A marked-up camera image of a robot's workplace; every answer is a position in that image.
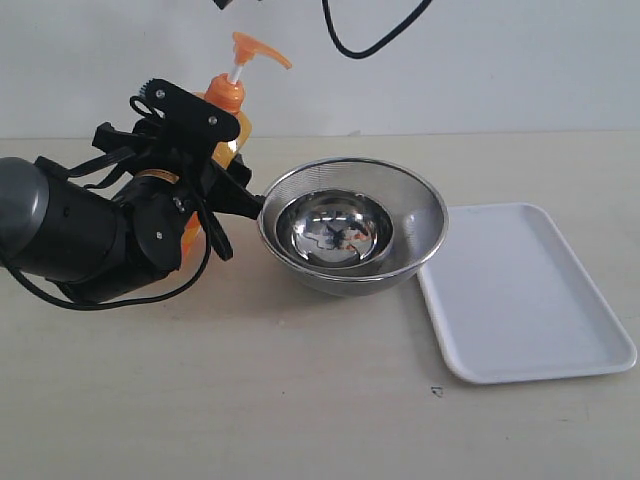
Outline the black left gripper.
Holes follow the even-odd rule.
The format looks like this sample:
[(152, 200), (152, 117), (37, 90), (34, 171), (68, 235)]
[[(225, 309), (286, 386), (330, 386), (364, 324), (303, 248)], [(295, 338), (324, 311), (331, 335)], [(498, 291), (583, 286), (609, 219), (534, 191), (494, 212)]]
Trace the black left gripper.
[(109, 155), (123, 148), (133, 152), (98, 184), (104, 188), (132, 175), (111, 198), (119, 233), (94, 285), (149, 285), (178, 271), (185, 227), (206, 194), (213, 212), (256, 220), (262, 211), (264, 197), (247, 190), (252, 170), (242, 159), (232, 159), (227, 168), (212, 166), (215, 144), (171, 122), (143, 119), (130, 133), (105, 122), (93, 145)]

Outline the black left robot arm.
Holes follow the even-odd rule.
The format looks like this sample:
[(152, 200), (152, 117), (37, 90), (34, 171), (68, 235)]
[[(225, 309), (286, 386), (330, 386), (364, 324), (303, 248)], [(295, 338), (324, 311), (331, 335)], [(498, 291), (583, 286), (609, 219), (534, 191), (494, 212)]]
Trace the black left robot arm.
[(240, 130), (218, 115), (198, 124), (146, 118), (130, 132), (103, 123), (99, 155), (76, 167), (4, 158), (2, 266), (52, 305), (104, 311), (145, 304), (140, 290), (180, 269), (192, 220), (205, 255), (231, 259), (219, 215), (253, 219), (263, 205), (247, 189), (247, 167), (213, 158)]

